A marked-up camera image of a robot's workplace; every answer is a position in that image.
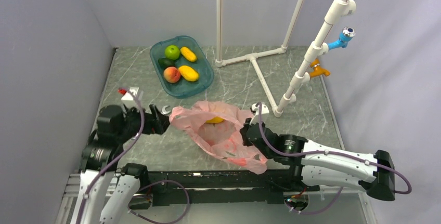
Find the pink plastic bag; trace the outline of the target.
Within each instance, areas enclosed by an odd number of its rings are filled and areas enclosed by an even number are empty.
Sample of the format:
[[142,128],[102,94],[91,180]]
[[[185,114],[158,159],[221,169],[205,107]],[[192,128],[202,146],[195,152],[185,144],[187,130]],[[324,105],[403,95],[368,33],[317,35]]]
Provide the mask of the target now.
[[[205,123],[216,116],[225,120],[219,124]],[[256,147],[244,146],[239,132],[245,119],[252,116],[251,110],[224,102],[197,101],[191,108],[172,108],[169,122],[188,134],[208,155],[259,175],[267,171],[268,159]]]

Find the fake peach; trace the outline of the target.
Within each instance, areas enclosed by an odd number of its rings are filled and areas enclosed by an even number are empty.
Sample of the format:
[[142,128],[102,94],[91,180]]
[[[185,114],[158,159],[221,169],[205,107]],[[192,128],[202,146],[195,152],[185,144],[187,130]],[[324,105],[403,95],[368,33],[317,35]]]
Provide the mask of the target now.
[[178,68],[168,67],[163,71],[163,77],[168,83],[177,83],[181,78],[181,74]]

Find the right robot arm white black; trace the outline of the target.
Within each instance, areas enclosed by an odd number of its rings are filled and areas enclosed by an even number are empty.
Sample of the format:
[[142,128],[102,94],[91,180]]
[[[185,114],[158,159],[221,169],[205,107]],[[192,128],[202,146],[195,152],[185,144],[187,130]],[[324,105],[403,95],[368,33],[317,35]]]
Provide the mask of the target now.
[[377,200],[395,200],[395,166],[386,151],[343,151],[301,136],[278,135],[265,124],[252,124],[250,119],[240,134],[245,146],[255,147],[265,158],[289,166],[286,179],[292,190],[321,185],[348,187]]

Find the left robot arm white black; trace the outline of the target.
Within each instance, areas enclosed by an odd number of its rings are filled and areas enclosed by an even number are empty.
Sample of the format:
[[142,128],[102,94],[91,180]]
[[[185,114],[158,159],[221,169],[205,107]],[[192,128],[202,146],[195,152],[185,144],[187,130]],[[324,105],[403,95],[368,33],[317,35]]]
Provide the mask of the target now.
[[123,145],[140,135],[161,135],[170,125],[168,116],[153,104],[150,112],[136,107],[109,105],[97,117],[96,129],[82,151],[80,189],[71,223],[117,223],[134,194],[148,189],[150,179],[145,165],[128,163],[121,169],[115,192],[107,192],[118,162],[125,153]]

